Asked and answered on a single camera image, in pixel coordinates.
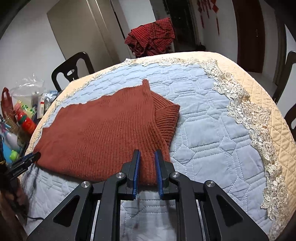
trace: red checkered fabric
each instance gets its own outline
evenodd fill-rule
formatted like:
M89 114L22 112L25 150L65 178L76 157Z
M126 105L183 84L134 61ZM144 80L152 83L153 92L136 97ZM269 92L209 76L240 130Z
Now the red checkered fabric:
M136 57L144 57L165 53L174 38L170 18L164 18L132 29L125 43Z

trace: lace trim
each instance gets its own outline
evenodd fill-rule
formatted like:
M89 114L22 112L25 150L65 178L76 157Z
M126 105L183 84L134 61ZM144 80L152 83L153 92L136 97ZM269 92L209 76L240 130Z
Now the lace trim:
M229 72L222 72L218 67L217 61L210 59L201 62L195 58L179 59L162 57L157 59L126 59L123 63L114 65L113 67L100 72L85 82L82 86L74 89L71 93L68 93L64 99L57 100L55 106L50 108L48 116L51 116L66 98L72 96L78 90L83 89L91 81L100 78L106 72L127 65L133 66L140 64L148 66L154 63L162 66L170 66L172 64L183 66L199 64L210 78L216 80L216 82L214 82L213 90L220 94L224 94L230 99L229 106L227 106L228 115L232 116L238 124L243 124L244 127L249 130L252 139L251 145L259 152L264 164L266 187L263 190L264 201L261 204L261 208L267 210L268 217L273 221L269 231L269 239L274 240L288 222L288 192L285 177L282 174L282 166L276 155L269 130L267 129L268 120L270 119L270 110L250 102L248 92L233 78L232 74ZM41 133L42 131L37 134L35 141L30 143L28 148L29 151L33 150L33 147L41 137Z

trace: silver screw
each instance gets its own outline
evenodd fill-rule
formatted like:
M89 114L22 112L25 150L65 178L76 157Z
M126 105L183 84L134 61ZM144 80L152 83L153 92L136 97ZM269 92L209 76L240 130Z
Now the silver screw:
M170 175L172 177L174 177L174 178L180 177L180 173L179 172L172 172Z
M125 174L123 172L118 172L116 173L115 175L117 178L121 179L121 178L124 178Z
M82 186L83 188L88 188L89 185L90 185L90 182L88 182L88 181L84 181L84 182L81 183L81 186Z
M208 180L206 182L206 185L211 188L211 187L215 186L215 183L214 183L214 181Z

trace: folded sweater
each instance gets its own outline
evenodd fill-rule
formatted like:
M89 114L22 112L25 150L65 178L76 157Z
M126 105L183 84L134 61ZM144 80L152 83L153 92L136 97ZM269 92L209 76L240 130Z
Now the folded sweater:
M170 160L179 105L142 85L124 88L111 96L61 108L54 122L43 128L34 151L37 165L82 180L103 181L141 152L140 182L156 183L154 152Z

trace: red bottle with green cap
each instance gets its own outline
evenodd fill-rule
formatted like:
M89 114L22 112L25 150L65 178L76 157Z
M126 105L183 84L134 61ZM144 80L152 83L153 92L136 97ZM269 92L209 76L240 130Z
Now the red bottle with green cap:
M33 134L36 129L36 124L22 111L17 111L17 122L21 125L22 129L29 133Z

